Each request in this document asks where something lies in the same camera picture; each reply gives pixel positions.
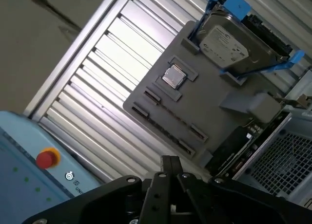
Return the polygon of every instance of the metal frame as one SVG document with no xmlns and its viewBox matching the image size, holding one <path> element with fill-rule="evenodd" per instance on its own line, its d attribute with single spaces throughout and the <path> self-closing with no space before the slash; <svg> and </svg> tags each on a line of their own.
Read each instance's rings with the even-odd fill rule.
<svg viewBox="0 0 312 224">
<path fill-rule="evenodd" d="M 291 120 L 292 114 L 289 113 L 288 116 L 283 120 L 283 122 L 272 132 L 272 134 L 263 142 L 259 149 L 248 159 L 248 161 L 242 166 L 242 168 L 233 176 L 232 179 L 237 180 L 242 173 L 255 162 L 270 146 L 270 143 L 274 140 L 276 134 L 283 129 L 283 127 Z"/>
</svg>

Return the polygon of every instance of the red button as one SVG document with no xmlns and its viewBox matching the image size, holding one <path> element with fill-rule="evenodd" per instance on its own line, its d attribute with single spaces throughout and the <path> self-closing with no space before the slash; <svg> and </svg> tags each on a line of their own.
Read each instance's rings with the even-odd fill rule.
<svg viewBox="0 0 312 224">
<path fill-rule="evenodd" d="M 57 162 L 57 156 L 51 151 L 41 152 L 36 158 L 36 164 L 40 169 L 48 169 L 56 165 Z"/>
</svg>

